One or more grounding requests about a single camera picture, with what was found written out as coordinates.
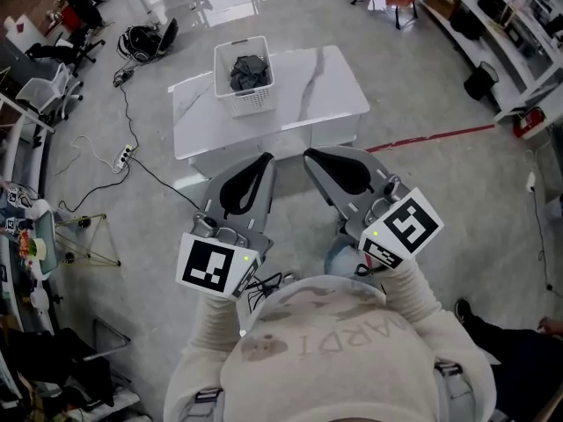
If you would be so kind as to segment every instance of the hand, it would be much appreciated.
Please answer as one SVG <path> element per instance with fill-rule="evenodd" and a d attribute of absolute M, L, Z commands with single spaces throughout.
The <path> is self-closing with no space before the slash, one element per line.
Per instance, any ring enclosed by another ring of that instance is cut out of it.
<path fill-rule="evenodd" d="M 547 336 L 553 336 L 556 334 L 563 335 L 563 322 L 552 320 L 549 317 L 544 317 L 540 320 L 537 327 Z"/>

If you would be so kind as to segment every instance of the white office chair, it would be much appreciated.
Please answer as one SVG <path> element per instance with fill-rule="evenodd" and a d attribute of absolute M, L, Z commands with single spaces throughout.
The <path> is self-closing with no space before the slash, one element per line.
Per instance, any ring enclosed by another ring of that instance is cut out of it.
<path fill-rule="evenodd" d="M 47 109 L 51 107 L 53 102 L 59 100 L 55 110 L 63 119 L 68 120 L 69 116 L 65 110 L 69 100 L 82 100 L 84 98 L 82 95 L 72 94 L 78 86 L 82 87 L 84 82 L 76 81 L 69 86 L 71 78 L 72 75 L 67 67 L 60 64 L 55 78 L 51 81 L 43 78 L 32 78 L 21 89 L 16 99 L 27 101 L 37 110 L 40 116 L 48 114 Z"/>

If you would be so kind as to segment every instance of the red tape line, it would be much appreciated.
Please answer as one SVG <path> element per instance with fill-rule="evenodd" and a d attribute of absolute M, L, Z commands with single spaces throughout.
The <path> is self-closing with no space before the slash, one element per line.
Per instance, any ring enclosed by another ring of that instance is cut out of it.
<path fill-rule="evenodd" d="M 491 128 L 495 128 L 495 127 L 496 127 L 496 125 L 491 124 L 491 125 L 483 125 L 481 127 L 466 128 L 466 129 L 457 130 L 457 131 L 449 131 L 449 132 L 446 132 L 446 133 L 438 133 L 437 135 L 413 137 L 413 138 L 410 138 L 410 139 L 403 139 L 402 141 L 395 141 L 395 142 L 389 142 L 389 143 L 386 143 L 386 144 L 378 145 L 376 147 L 372 147 L 371 149 L 366 149 L 366 151 L 368 151 L 369 153 L 373 153 L 373 152 L 379 151 L 379 150 L 391 149 L 393 147 L 400 147 L 401 145 L 415 144 L 417 142 L 432 141 L 433 139 L 440 139 L 440 138 L 443 138 L 443 137 L 467 135 L 468 133 L 476 133 L 478 131 L 490 130 Z"/>

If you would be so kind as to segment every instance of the white laundry basket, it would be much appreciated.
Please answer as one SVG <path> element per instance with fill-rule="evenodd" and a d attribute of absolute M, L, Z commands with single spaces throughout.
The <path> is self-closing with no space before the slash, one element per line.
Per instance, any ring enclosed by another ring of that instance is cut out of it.
<path fill-rule="evenodd" d="M 234 92 L 230 87 L 230 72 L 239 56 L 257 55 L 266 62 L 268 85 Z M 256 36 L 215 47 L 214 60 L 215 95 L 226 104 L 233 117 L 260 113 L 275 108 L 274 71 L 270 63 L 266 38 Z"/>

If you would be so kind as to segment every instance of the sleeve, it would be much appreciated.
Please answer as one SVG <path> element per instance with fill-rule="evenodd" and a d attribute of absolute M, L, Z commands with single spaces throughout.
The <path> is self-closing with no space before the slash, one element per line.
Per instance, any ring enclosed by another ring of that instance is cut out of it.
<path fill-rule="evenodd" d="M 179 415 L 202 389 L 221 386 L 224 362 L 240 340 L 236 303 L 201 295 L 195 327 L 166 391 L 164 421 Z"/>
<path fill-rule="evenodd" d="M 416 262 L 404 261 L 378 276 L 387 306 L 411 324 L 436 358 L 461 365 L 473 389 L 477 420 L 487 422 L 496 404 L 493 370 L 456 317 L 442 309 Z"/>

